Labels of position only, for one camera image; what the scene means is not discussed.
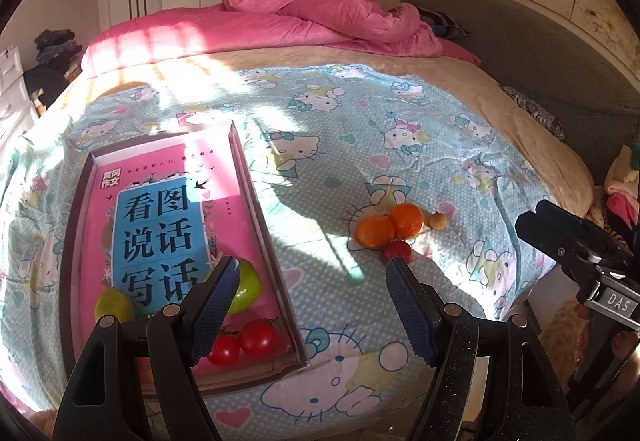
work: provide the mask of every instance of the hello kitty print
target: hello kitty print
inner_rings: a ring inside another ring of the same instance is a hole
[[[366,217],[402,202],[447,214],[446,230],[410,241],[411,268],[479,317],[504,319],[551,267],[513,238],[517,216],[551,197],[535,170],[488,122],[418,77],[327,64],[140,86],[73,113],[57,137],[31,132],[0,166],[0,374],[33,408],[55,407],[66,381],[55,337],[60,259],[87,153],[220,120],[241,136],[309,360],[279,381],[205,397],[225,440],[319,439],[421,403],[431,373],[412,352],[379,253],[357,241]],[[112,226],[100,231],[106,252]],[[111,285],[103,266],[86,276]],[[152,401],[147,413],[164,439]]]

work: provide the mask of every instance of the screw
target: screw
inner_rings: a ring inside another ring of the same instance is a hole
[[[180,309],[178,304],[167,304],[162,308],[162,314],[164,316],[176,316],[180,312]]]
[[[522,328],[527,327],[527,324],[529,323],[527,322],[527,319],[522,315],[511,315],[511,321],[513,322],[514,326]]]
[[[458,304],[447,304],[444,307],[444,312],[449,316],[462,315],[462,308]]]
[[[108,327],[111,327],[114,322],[116,322],[116,319],[114,317],[112,317],[111,315],[106,315],[100,319],[100,322],[98,322],[98,324],[100,324],[100,327],[107,329]]]

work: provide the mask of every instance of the blue gripper pad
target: blue gripper pad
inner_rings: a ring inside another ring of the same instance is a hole
[[[190,365],[194,367],[200,358],[209,354],[211,346],[220,332],[231,301],[234,299],[240,284],[238,261],[229,257],[218,279],[215,289],[209,295],[200,315],[193,325],[193,343],[189,350]]]
[[[401,259],[392,259],[386,263],[386,290],[394,301],[415,355],[429,365],[435,363],[438,352],[431,336],[431,322],[419,300],[428,297],[411,269]]]

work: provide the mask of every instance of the small round fruit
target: small round fruit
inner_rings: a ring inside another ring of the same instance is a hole
[[[216,341],[211,346],[207,360],[214,365],[232,365],[236,363],[239,355],[240,341],[238,337],[227,333],[219,333]]]
[[[271,353],[278,340],[278,334],[267,320],[252,320],[240,331],[240,347],[250,356]]]
[[[101,316],[113,315],[119,322],[130,322],[136,318],[133,302],[122,291],[115,287],[102,292],[95,301],[94,316],[98,320]]]
[[[380,249],[390,243],[396,230],[389,216],[369,216],[359,222],[356,238],[360,244],[370,249]]]
[[[249,309],[262,294],[262,281],[255,271],[254,265],[246,259],[238,259],[240,269],[240,285],[227,315],[236,315],[245,309]]]
[[[424,217],[420,207],[413,203],[400,203],[391,208],[389,218],[396,229],[398,239],[413,239],[424,224]]]
[[[391,241],[382,249],[382,260],[389,262],[394,257],[400,257],[404,262],[411,262],[411,246],[404,241]]]
[[[434,230],[444,230],[449,226],[449,218],[446,214],[435,212],[434,214],[431,214],[431,217],[429,218],[429,226]]]

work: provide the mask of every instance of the tomato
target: tomato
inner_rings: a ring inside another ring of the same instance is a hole
[[[382,249],[382,260],[389,262],[394,257],[400,257],[404,262],[411,262],[411,246],[404,241],[391,241]]]
[[[213,342],[211,352],[207,355],[214,365],[232,365],[240,355],[240,341],[237,336],[219,333]]]
[[[240,347],[251,356],[268,355],[276,347],[278,334],[267,320],[252,320],[240,331]]]

